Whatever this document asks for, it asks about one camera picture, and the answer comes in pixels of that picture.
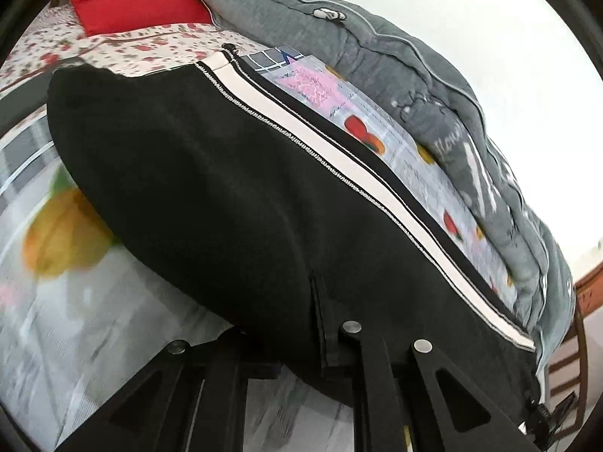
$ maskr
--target gray comforter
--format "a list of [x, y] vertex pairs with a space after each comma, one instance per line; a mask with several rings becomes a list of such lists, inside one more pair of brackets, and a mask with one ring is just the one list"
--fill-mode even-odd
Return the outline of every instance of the gray comforter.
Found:
[[336, 69], [437, 158], [518, 288], [514, 312], [541, 367], [571, 322], [571, 273], [546, 225], [488, 139], [471, 87], [441, 55], [342, 0], [203, 0], [215, 24], [269, 46], [290, 44]]

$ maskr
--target red floral pattern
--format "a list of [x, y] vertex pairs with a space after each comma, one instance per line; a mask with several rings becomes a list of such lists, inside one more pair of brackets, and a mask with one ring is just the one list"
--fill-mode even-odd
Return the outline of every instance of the red floral pattern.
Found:
[[202, 60], [232, 43], [240, 54], [266, 49], [236, 32], [185, 23], [86, 37], [69, 5], [44, 11], [0, 69], [0, 98], [58, 60], [80, 56], [97, 67], [139, 76]]

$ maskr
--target silver bolt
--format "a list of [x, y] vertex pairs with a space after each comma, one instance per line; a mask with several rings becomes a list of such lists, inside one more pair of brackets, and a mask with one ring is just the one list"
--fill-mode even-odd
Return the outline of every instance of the silver bolt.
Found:
[[433, 350], [433, 345], [429, 340], [417, 340], [414, 343], [414, 347], [419, 353], [429, 353]]
[[180, 355], [186, 351], [188, 344], [184, 340], [174, 340], [168, 345], [168, 352], [172, 355]]
[[363, 328], [358, 321], [346, 321], [341, 327], [346, 333], [358, 333]]

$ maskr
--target silver zipper trim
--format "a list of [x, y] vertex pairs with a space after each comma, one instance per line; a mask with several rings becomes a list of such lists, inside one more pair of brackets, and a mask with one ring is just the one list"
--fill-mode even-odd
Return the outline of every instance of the silver zipper trim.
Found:
[[[450, 280], [450, 278], [447, 276], [447, 274], [444, 272], [444, 270], [439, 266], [439, 264], [430, 256], [429, 253], [427, 253], [424, 250], [423, 246], [420, 243], [418, 243], [417, 240], [414, 238], [414, 236], [410, 232], [408, 232], [408, 230], [404, 227], [404, 225], [402, 223], [400, 223], [398, 221], [398, 219], [395, 218], [387, 209], [385, 209], [376, 199], [373, 199], [372, 196], [370, 196], [364, 190], [360, 189], [354, 182], [352, 182], [346, 176], [342, 175], [338, 170], [336, 170], [335, 168], [333, 168], [333, 166], [331, 166], [319, 154], [317, 154], [316, 151], [314, 151], [312, 148], [310, 148], [306, 143], [304, 143], [298, 137], [296, 137], [295, 135], [293, 135], [291, 132], [287, 131], [286, 129], [282, 128], [281, 126], [279, 126], [278, 124], [272, 122], [271, 120], [267, 119], [263, 115], [257, 113], [255, 110], [252, 110], [251, 108], [247, 107], [245, 104], [243, 104], [242, 102], [240, 102], [237, 98], [235, 98], [232, 95], [230, 95], [224, 89], [224, 87], [222, 87], [222, 85], [210, 73], [208, 73], [207, 70], [204, 69], [203, 66], [199, 65], [199, 63], [195, 63], [195, 67], [198, 68], [201, 71], [201, 73], [203, 73], [203, 75], [212, 83], [212, 85], [229, 102], [235, 104], [241, 110], [245, 111], [247, 114], [249, 114], [250, 116], [252, 116], [255, 119], [259, 120], [260, 122], [263, 122], [263, 123], [267, 124], [268, 126], [270, 126], [271, 128], [273, 128], [274, 130], [276, 130], [277, 132], [280, 132], [287, 139], [291, 140], [294, 144], [296, 144], [297, 146], [299, 146], [300, 148], [302, 148], [306, 153], [308, 153], [311, 157], [313, 157], [315, 160], [317, 160], [332, 175], [334, 175], [340, 181], [342, 181], [343, 183], [345, 183], [352, 190], [354, 190], [357, 193], [359, 193], [362, 197], [364, 197], [365, 199], [367, 199], [375, 207], [379, 208], [384, 214], [386, 214], [406, 234], [406, 236], [412, 241], [412, 243], [416, 246], [416, 248], [433, 264], [433, 266], [435, 266], [437, 268], [437, 270], [439, 271], [439, 273], [441, 273], [441, 275], [444, 277], [444, 279], [448, 282], [448, 285], [450, 285], [453, 288], [453, 290], [456, 292], [456, 294], [459, 295], [460, 298], [465, 302], [465, 304], [467, 304], [467, 306], [469, 306], [473, 310], [474, 314], [478, 315], [481, 318], [481, 320], [484, 321], [490, 327], [490, 329], [492, 329], [493, 331], [495, 331], [497, 334], [499, 334], [501, 337], [503, 337], [509, 343], [512, 343], [515, 347], [517, 347], [517, 348], [519, 348], [521, 350], [529, 351], [531, 353], [536, 352], [536, 345], [534, 345], [534, 348], [531, 348], [531, 347], [526, 347], [526, 346], [518, 343], [512, 337], [510, 337], [508, 335], [505, 335], [502, 330], [500, 330], [499, 328], [497, 328], [480, 311], [478, 311], [477, 309], [475, 309], [475, 307], [471, 304], [471, 302], [465, 297], [465, 294], [463, 294], [456, 287], [456, 285], [452, 282], [452, 280]], [[498, 313], [498, 311], [496, 311], [496, 313], [500, 317], [502, 317], [503, 319], [506, 320], [506, 318], [504, 318], [503, 315], [501, 315], [500, 313]], [[515, 325], [512, 325], [512, 326], [523, 337], [529, 339], [530, 341], [532, 341], [534, 343], [534, 340], [532, 339], [531, 336], [524, 334], [520, 329], [516, 328]]]

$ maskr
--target black metal bracket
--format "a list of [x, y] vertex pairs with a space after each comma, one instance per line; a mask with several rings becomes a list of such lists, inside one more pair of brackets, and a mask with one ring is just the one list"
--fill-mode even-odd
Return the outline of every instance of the black metal bracket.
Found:
[[248, 379], [280, 365], [237, 328], [191, 347], [177, 340], [65, 440], [58, 452], [240, 452]]
[[[337, 323], [324, 296], [321, 368], [352, 379], [357, 452], [537, 452], [571, 407], [551, 415], [537, 406], [521, 431], [431, 342], [417, 340], [403, 363], [391, 362], [378, 324]], [[57, 450], [241, 452], [248, 380], [279, 372], [238, 328], [197, 347], [172, 342]]]

